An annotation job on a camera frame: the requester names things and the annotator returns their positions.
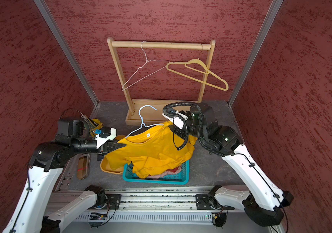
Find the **light blue wire hanger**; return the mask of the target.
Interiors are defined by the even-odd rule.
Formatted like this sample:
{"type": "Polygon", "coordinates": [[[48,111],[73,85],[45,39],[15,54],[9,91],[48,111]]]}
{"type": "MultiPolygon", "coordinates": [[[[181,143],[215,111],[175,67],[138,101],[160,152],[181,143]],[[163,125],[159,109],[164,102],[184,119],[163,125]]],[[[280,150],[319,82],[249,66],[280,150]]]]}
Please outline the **light blue wire hanger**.
{"type": "Polygon", "coordinates": [[[144,105],[144,106],[140,107],[140,109],[138,111],[138,115],[140,116],[140,120],[141,120],[140,127],[137,128],[136,130],[133,130],[132,132],[130,132],[125,138],[128,138],[131,134],[133,134],[135,132],[138,132],[139,130],[141,130],[143,128],[151,128],[151,127],[154,127],[154,126],[164,126],[164,124],[162,124],[162,123],[155,123],[155,124],[152,124],[152,125],[147,125],[146,124],[146,122],[144,120],[144,117],[141,114],[141,111],[142,111],[143,108],[147,108],[147,107],[150,107],[153,110],[157,111],[157,109],[155,107],[153,107],[152,105],[144,105]]]}

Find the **yellow t-shirt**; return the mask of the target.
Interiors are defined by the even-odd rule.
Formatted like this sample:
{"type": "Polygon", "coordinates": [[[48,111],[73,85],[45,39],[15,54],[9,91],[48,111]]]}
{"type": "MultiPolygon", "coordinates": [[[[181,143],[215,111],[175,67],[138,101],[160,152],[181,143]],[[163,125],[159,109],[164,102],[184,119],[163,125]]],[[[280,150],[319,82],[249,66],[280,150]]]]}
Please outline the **yellow t-shirt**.
{"type": "Polygon", "coordinates": [[[171,121],[162,124],[164,126],[154,126],[143,133],[120,140],[119,143],[126,144],[126,147],[107,155],[111,168],[133,164],[132,172],[145,179],[177,168],[191,159],[198,139],[189,136],[186,146],[177,150],[176,146],[183,144],[184,140],[171,131],[171,121]]]}

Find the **pink printed t-shirt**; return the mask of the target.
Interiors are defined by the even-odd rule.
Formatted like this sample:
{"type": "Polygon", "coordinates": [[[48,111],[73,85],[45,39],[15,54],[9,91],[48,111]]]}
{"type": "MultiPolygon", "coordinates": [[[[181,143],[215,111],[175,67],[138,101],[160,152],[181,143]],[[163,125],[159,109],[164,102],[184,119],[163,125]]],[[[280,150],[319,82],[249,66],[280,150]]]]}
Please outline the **pink printed t-shirt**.
{"type": "Polygon", "coordinates": [[[167,176],[167,175],[173,175],[173,173],[170,172],[170,171],[165,171],[165,172],[163,172],[162,174],[159,174],[159,175],[153,175],[153,176],[148,176],[147,178],[148,178],[148,179],[152,179],[152,180],[158,180],[158,179],[161,179],[161,178],[163,178],[163,177],[165,177],[165,176],[167,176]]]}

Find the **cream plastic hanger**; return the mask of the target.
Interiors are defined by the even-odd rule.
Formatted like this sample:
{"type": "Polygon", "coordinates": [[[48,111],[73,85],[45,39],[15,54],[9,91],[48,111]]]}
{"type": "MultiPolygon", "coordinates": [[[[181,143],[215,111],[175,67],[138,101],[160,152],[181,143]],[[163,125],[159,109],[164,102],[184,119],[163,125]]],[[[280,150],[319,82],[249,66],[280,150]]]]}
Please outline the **cream plastic hanger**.
{"type": "Polygon", "coordinates": [[[185,77],[187,79],[199,82],[200,84],[221,90],[221,91],[228,91],[229,90],[229,85],[228,83],[222,79],[221,77],[219,77],[218,75],[216,75],[215,73],[213,73],[212,71],[209,70],[209,68],[207,68],[207,65],[202,62],[200,59],[191,59],[189,61],[186,62],[168,62],[166,64],[166,69],[169,72],[172,72],[174,74],[177,74],[179,76],[185,77]],[[174,67],[181,67],[183,66],[185,69],[189,70],[187,73],[183,73],[179,70],[175,70],[173,69],[174,67]],[[201,74],[203,77],[202,78],[196,78],[194,76],[191,76],[191,74],[201,74]],[[207,78],[209,76],[214,77],[216,80],[220,81],[223,85],[219,86],[219,85],[215,85],[213,83],[209,83],[207,81],[207,78]]]}

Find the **dark red t-shirt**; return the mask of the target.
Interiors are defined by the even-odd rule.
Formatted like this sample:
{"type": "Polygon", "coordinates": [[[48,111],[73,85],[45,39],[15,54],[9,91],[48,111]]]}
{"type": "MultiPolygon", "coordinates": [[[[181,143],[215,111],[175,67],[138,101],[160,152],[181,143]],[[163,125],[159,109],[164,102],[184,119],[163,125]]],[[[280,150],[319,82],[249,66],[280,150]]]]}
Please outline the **dark red t-shirt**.
{"type": "Polygon", "coordinates": [[[177,167],[177,168],[174,168],[172,170],[167,170],[167,172],[171,173],[171,174],[178,174],[180,173],[182,170],[181,166],[177,167]]]}

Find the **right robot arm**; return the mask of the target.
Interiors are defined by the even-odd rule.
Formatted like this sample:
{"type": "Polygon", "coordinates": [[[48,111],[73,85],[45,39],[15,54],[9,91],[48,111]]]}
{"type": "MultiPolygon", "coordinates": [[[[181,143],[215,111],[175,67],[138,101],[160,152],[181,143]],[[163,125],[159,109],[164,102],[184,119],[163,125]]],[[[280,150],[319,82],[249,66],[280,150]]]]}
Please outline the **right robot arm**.
{"type": "Polygon", "coordinates": [[[206,103],[176,102],[163,108],[163,116],[173,123],[172,132],[183,139],[180,149],[186,146],[189,136],[197,137],[208,153],[221,157],[246,185],[245,191],[215,185],[207,195],[211,208],[243,210],[262,227],[273,228],[288,218],[284,208],[291,205],[294,196],[267,177],[232,127],[218,124],[212,107],[206,103]]]}

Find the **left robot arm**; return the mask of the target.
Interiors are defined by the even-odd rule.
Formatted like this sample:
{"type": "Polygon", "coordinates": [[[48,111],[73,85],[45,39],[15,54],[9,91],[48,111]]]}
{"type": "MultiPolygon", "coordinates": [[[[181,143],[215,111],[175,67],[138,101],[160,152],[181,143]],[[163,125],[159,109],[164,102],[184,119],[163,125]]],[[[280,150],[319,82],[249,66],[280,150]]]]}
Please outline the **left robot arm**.
{"type": "Polygon", "coordinates": [[[115,128],[102,126],[90,136],[90,119],[65,117],[58,120],[53,141],[39,144],[28,163],[27,180],[5,233],[61,233],[89,208],[111,209],[102,187],[90,185],[62,209],[45,215],[53,188],[67,162],[78,154],[106,155],[124,145],[115,138],[115,128]]]}

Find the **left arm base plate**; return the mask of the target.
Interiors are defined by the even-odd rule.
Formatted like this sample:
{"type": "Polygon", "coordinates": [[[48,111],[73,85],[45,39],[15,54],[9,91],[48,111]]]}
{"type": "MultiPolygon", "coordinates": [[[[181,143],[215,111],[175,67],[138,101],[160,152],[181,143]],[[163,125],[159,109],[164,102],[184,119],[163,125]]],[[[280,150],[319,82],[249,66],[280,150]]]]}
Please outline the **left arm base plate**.
{"type": "Polygon", "coordinates": [[[106,194],[105,197],[100,198],[99,201],[88,210],[108,211],[118,210],[122,195],[120,194],[106,194]]]}

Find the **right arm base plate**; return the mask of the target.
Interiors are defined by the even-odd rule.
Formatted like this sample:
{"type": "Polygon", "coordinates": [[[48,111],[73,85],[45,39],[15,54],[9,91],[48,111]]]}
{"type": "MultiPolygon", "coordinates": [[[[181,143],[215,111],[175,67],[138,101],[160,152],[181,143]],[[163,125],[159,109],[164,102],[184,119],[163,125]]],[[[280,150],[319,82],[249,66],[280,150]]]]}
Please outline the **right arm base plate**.
{"type": "Polygon", "coordinates": [[[210,197],[207,194],[197,194],[195,195],[196,199],[196,208],[198,210],[234,210],[234,207],[231,206],[222,206],[220,205],[213,197],[210,197]]]}

